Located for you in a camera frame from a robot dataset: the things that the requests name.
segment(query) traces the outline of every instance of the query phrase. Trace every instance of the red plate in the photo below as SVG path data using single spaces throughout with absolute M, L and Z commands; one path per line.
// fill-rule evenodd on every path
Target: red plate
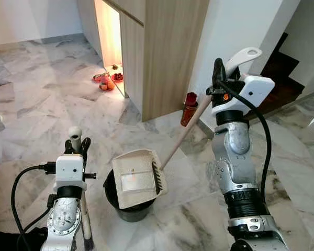
M 115 80 L 115 74 L 113 74 L 113 75 L 111 76 L 111 80 L 113 80 L 115 83 L 121 83 L 121 82 L 123 82 L 123 79 L 122 79 L 122 80 Z

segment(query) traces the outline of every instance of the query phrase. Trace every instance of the white wall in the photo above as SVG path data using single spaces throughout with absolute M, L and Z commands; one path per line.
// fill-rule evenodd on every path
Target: white wall
M 189 86 L 198 102 L 211 84 L 214 60 L 226 62 L 245 47 L 260 47 L 281 4 L 282 0 L 210 0 Z M 250 67 L 247 63 L 240 70 L 247 72 Z M 215 120 L 210 113 L 211 106 L 200 119 L 213 130 Z
M 0 0 L 0 44 L 81 32 L 76 0 Z
M 290 78 L 305 85 L 302 97 L 314 92 L 314 0 L 300 1 L 285 32 L 280 52 L 300 61 Z

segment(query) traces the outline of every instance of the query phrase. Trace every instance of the wooden cabinet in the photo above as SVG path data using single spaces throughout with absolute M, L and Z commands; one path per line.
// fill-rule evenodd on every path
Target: wooden cabinet
M 100 5 L 100 1 L 119 12 L 125 91 L 142 113 L 143 121 L 181 109 L 209 0 L 93 0 L 94 5 Z M 81 9 L 86 9 L 83 5 L 91 0 L 78 2 L 89 41 L 90 29 L 86 27 L 94 23 L 86 20 L 99 20 L 101 34 L 108 29 L 102 26 L 113 26 L 102 22 L 102 17 L 84 17 L 86 11 Z M 101 13 L 96 8 L 89 15 Z M 99 55 L 105 57 L 109 47 L 103 45 L 102 35 L 99 38 Z M 99 46 L 94 40 L 90 41 L 92 46 Z

